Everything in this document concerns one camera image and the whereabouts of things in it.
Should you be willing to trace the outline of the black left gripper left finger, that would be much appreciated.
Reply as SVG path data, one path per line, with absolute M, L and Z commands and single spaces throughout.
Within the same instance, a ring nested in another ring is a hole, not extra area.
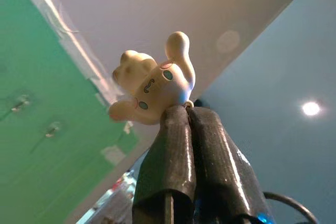
M 165 110 L 143 160 L 132 206 L 133 223 L 193 223 L 196 174 L 192 131 L 184 107 Z

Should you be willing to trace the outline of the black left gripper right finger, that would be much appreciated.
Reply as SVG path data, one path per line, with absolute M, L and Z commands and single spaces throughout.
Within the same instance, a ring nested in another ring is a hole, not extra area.
M 188 111 L 196 168 L 196 223 L 274 223 L 255 172 L 218 114 Z

